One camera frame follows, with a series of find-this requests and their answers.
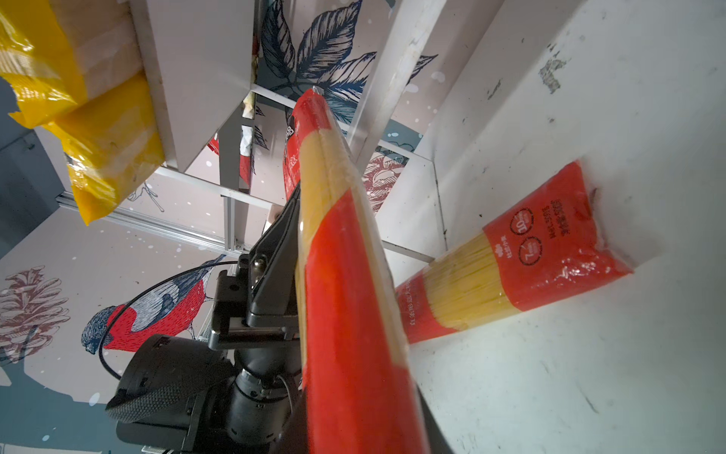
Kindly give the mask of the red spaghetti pack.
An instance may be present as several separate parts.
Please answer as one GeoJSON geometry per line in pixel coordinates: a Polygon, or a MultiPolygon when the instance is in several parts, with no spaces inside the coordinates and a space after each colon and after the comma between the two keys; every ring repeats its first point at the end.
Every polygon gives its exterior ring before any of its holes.
{"type": "Polygon", "coordinates": [[[292,113],[304,392],[313,453],[427,453],[408,341],[361,176],[323,96],[292,113]]]}
{"type": "Polygon", "coordinates": [[[593,291],[633,273],[597,229],[575,161],[397,287],[408,342],[419,344],[593,291]]]}

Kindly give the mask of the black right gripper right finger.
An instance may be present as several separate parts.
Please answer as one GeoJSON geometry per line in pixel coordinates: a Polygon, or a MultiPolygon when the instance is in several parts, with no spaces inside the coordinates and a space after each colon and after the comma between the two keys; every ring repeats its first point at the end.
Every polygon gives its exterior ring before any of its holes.
{"type": "Polygon", "coordinates": [[[442,430],[437,423],[433,412],[431,412],[427,401],[425,400],[424,394],[420,388],[417,389],[419,400],[423,412],[423,422],[425,423],[425,432],[427,433],[427,440],[429,442],[430,452],[432,454],[453,454],[453,450],[448,444],[442,430]]]}

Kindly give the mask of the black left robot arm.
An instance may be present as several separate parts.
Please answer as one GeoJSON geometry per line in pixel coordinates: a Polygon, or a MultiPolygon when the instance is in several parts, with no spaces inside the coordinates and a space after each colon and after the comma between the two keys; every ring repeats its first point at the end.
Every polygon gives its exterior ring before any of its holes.
{"type": "Polygon", "coordinates": [[[117,437],[162,453],[307,452],[293,194],[234,272],[217,278],[208,340],[157,334],[106,414],[117,437]]]}

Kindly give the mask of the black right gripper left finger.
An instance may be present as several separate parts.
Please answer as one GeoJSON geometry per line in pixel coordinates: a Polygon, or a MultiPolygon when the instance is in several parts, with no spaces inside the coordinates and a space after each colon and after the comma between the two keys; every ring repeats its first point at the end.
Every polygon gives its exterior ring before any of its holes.
{"type": "Polygon", "coordinates": [[[296,404],[277,443],[279,454],[308,454],[307,403],[302,396],[296,404]]]}

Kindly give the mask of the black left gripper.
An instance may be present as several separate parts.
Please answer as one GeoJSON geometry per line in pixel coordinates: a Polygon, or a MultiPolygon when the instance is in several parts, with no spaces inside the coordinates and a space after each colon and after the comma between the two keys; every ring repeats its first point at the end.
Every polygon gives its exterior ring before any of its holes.
{"type": "Polygon", "coordinates": [[[279,347],[300,342],[295,272],[300,188],[250,255],[221,272],[208,345],[212,349],[279,347]]]}

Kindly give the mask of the yellow spaghetti pack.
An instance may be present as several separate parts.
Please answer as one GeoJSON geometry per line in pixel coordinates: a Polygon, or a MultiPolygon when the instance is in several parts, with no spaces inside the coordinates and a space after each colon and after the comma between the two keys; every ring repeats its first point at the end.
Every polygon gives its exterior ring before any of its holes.
{"type": "Polygon", "coordinates": [[[164,164],[144,72],[43,127],[62,143],[87,225],[115,211],[164,164]]]}
{"type": "Polygon", "coordinates": [[[12,118],[33,129],[115,89],[143,68],[126,1],[4,1],[1,76],[12,118]]]}

